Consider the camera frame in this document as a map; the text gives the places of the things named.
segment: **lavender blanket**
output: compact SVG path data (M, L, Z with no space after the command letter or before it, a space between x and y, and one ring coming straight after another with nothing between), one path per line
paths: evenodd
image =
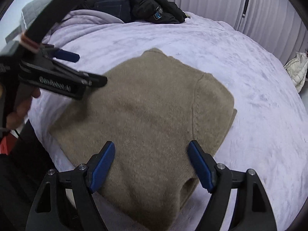
M145 50L158 48L201 71L212 73L235 98L238 114L215 155L230 169L254 168L269 196L279 231L294 220L308 195L308 115L281 62L249 37L224 22L196 16L183 24L123 24L102 12L71 12L55 25L44 43L78 53L69 66L103 74ZM30 121L60 171L73 169L48 127L70 99L43 91L33 101ZM231 221L232 192L221 230ZM195 230L210 195L199 185L170 230ZM110 206L95 201L109 230L145 230Z

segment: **screw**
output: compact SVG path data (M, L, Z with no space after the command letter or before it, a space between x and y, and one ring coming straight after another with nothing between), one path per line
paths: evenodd
M48 170L48 175L49 176L52 176L53 174L54 174L54 172L55 172L55 170L54 169L50 169L50 170Z
M87 165L86 164L80 164L79 166L78 166L78 169L79 170L85 170L87 168Z
M219 169L225 169L226 166L223 163L217 163L217 168Z
M252 168L250 168L248 170L248 173L251 175L251 176L254 176L256 174L256 171L254 171Z

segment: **white jacket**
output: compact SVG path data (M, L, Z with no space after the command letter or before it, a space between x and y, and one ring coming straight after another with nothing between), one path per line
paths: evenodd
M297 92L299 93L304 86L307 68L308 57L307 53L296 53L296 58L289 61L285 66L285 70L290 75Z

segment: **black fabric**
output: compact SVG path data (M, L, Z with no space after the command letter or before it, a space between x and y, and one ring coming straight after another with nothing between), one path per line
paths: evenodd
M47 171L55 168L28 121L11 153L0 155L0 230L23 231L36 192ZM70 227L81 230L76 209L67 204Z
M98 0L85 0L82 5L75 9L100 10L100 6L98 4L95 6L97 2ZM167 0L129 0L130 21L126 19L123 20L123 15L120 15L119 17L119 13L124 13L123 10L125 10L122 3L117 2L117 0L108 0L108 3L108 6L114 6L114 8L101 8L100 11L104 9L103 12L114 15L122 21L125 20L124 22L145 20L156 24L180 24L185 21L185 18L187 18L186 14L179 9L174 2L169 2Z

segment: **blanket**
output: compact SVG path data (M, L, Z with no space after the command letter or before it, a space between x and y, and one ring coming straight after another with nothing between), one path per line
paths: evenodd
M199 182L188 143L214 155L234 120L234 98L213 75L158 49L105 75L108 85L73 102L50 133L74 166L112 140L116 156L98 192L151 231L167 230Z
M234 96L238 110L232 127L216 152L216 162L230 169L257 171L269 197L279 231L285 231L303 206L308 192L308 114L281 62L249 37L224 22L187 12L191 19L177 25L133 22L97 11L74 11L56 25L44 43L80 55L65 64L104 74L118 64L158 48L202 72L212 74ZM71 99L42 91L32 102L29 118L35 133L59 171L74 166L49 133ZM95 195L110 231L146 229ZM200 184L171 231L195 230L210 194ZM221 230L228 230L236 191L231 192Z

